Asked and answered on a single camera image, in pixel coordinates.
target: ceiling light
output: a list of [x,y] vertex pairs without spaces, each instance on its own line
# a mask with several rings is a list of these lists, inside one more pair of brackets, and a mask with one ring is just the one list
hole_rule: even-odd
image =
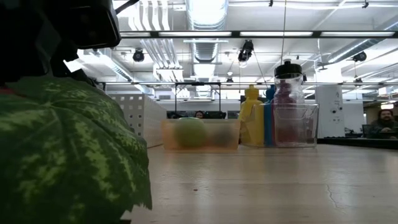
[[149,32],[121,32],[121,37],[150,37]]
[[254,83],[254,82],[245,82],[245,83],[240,83],[240,82],[234,82],[234,83],[222,82],[221,84],[222,85],[257,85],[257,83]]
[[174,82],[139,82],[141,85],[174,85]]
[[246,68],[247,66],[248,66],[248,61],[239,62],[239,67],[241,67],[241,68]]
[[188,31],[188,32],[159,32],[161,37],[230,37],[232,32]]
[[107,82],[107,85],[131,85],[131,82]]
[[391,109],[394,109],[394,105],[393,105],[393,104],[381,105],[380,107],[381,107],[382,110],[391,110]]
[[241,32],[241,37],[310,37],[313,32],[278,31],[278,32]]
[[196,43],[199,43],[199,44],[207,44],[207,43],[209,43],[209,44],[217,44],[217,43],[228,43],[229,42],[229,40],[195,40],[195,39],[193,39],[193,40],[184,40],[183,41],[184,43],[186,43],[186,44],[196,44]]
[[321,37],[390,37],[395,32],[322,32]]

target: table surface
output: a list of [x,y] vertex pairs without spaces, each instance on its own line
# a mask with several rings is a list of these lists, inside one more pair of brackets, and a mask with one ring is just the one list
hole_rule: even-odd
[[132,223],[398,223],[398,151],[318,145],[148,150],[152,211]]

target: person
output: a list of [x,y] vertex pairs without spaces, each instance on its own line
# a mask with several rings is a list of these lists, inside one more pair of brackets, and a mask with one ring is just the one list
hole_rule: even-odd
[[199,118],[199,119],[203,119],[203,118],[205,118],[205,114],[204,114],[203,111],[197,111],[197,112],[195,113],[195,117],[196,117],[196,118]]
[[378,119],[371,123],[369,129],[369,138],[376,139],[397,139],[397,135],[390,135],[394,131],[398,131],[398,122],[394,121],[392,110],[380,110]]

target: fluorescent light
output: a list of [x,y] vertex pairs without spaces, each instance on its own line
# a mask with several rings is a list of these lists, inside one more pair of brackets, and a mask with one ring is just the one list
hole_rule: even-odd
[[131,85],[131,82],[108,82],[107,85]]
[[150,37],[149,32],[122,32],[121,37]]
[[307,97],[312,96],[312,95],[314,95],[314,94],[315,94],[315,93],[308,94],[308,95],[305,96],[304,98],[307,98]]
[[322,37],[390,37],[395,32],[322,32]]
[[73,60],[70,62],[64,60],[63,62],[68,67],[70,72],[74,72],[82,68],[81,63],[77,62],[77,60]]
[[230,37],[232,32],[188,31],[188,32],[159,32],[161,37]]
[[257,85],[257,83],[254,83],[254,82],[245,82],[245,83],[238,83],[238,82],[231,82],[231,83],[228,83],[228,82],[222,82],[221,83],[222,85]]
[[184,40],[186,44],[196,44],[196,43],[209,43],[209,44],[217,44],[217,43],[228,43],[229,40]]
[[241,37],[310,37],[313,32],[299,32],[299,31],[277,31],[277,32],[241,32]]
[[391,110],[394,109],[394,105],[388,104],[388,105],[381,105],[382,110]]
[[139,82],[140,85],[174,85],[174,82]]

